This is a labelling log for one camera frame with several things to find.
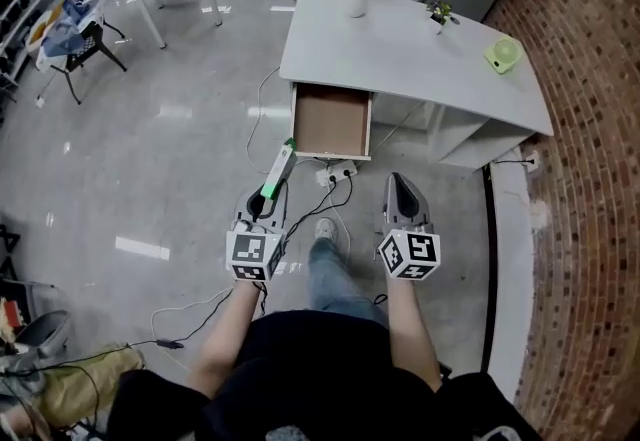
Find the power strip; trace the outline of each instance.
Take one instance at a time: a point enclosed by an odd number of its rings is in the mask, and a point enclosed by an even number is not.
[[[336,183],[340,180],[346,180],[347,175],[344,174],[345,171],[349,171],[349,176],[351,177],[358,174],[358,169],[356,169],[356,165],[353,163],[353,160],[345,160],[344,162],[340,162],[339,164],[332,165],[326,169],[318,171],[316,173],[316,181],[321,187],[326,187],[330,183],[330,176],[335,176]]]

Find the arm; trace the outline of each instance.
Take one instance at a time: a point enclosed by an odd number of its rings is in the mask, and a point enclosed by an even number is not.
[[[387,275],[387,290],[393,365],[420,377],[437,391],[442,385],[440,365],[422,321],[413,283]]]
[[[259,295],[260,290],[253,282],[236,282],[227,308],[189,373],[187,386],[213,398],[233,369]]]

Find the red brick wall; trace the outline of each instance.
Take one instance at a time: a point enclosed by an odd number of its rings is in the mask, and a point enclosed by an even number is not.
[[[545,439],[622,439],[640,418],[640,0],[498,0],[555,137],[533,199],[535,311],[518,407]]]

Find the open drawer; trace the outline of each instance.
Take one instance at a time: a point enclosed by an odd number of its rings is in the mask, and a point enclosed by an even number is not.
[[[291,134],[298,155],[371,160],[369,92],[302,82],[292,89]]]

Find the sneaker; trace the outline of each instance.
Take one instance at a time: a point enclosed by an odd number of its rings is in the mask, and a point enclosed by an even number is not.
[[[316,240],[328,238],[334,244],[338,241],[338,227],[336,223],[327,217],[323,217],[316,223]]]

